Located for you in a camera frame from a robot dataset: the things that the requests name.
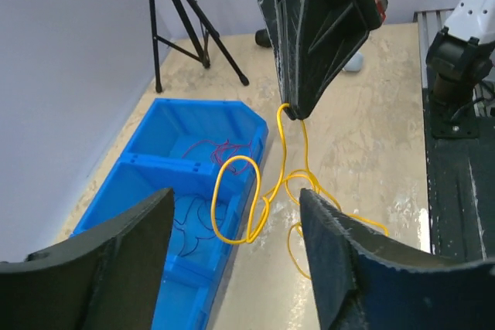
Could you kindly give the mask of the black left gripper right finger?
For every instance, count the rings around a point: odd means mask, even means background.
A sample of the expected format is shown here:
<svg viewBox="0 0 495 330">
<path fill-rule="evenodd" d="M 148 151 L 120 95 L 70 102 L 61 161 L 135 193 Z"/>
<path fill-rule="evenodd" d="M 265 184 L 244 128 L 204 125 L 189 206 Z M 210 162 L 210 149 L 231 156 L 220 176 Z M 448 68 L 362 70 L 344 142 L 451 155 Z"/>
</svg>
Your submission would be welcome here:
<svg viewBox="0 0 495 330">
<path fill-rule="evenodd" d="M 322 329 L 492 329 L 494 261 L 457 262 L 398 242 L 331 206 L 299 197 Z"/>
</svg>

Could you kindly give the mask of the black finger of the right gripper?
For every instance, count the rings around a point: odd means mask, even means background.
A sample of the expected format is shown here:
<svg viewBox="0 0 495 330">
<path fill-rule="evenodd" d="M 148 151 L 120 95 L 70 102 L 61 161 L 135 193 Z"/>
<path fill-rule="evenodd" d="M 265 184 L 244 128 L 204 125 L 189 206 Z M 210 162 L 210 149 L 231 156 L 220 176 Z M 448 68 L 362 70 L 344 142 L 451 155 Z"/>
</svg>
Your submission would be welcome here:
<svg viewBox="0 0 495 330">
<path fill-rule="evenodd" d="M 387 0 L 257 0 L 292 120 L 310 116 L 325 89 L 385 20 Z"/>
</svg>

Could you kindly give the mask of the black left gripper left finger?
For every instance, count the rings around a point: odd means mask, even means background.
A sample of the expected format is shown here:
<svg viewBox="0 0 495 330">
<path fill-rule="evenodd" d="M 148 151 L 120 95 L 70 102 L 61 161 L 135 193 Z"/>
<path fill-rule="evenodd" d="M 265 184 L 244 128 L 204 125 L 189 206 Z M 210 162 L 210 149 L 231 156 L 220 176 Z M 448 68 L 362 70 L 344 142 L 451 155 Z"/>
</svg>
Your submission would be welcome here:
<svg viewBox="0 0 495 330">
<path fill-rule="evenodd" d="M 3 329 L 150 329 L 174 217 L 171 189 L 1 264 Z"/>
</svg>

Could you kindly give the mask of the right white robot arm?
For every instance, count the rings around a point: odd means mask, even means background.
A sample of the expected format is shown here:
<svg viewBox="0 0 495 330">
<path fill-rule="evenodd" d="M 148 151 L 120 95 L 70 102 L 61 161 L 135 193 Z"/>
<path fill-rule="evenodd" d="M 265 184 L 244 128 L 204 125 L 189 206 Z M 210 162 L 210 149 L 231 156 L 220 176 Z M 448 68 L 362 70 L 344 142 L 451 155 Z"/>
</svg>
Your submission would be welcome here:
<svg viewBox="0 0 495 330">
<path fill-rule="evenodd" d="M 386 18 L 387 0 L 258 0 L 275 54 L 282 106 L 306 119 L 370 32 Z M 494 0 L 460 0 L 436 34 L 426 63 L 435 95 L 463 103 L 491 70 Z"/>
</svg>

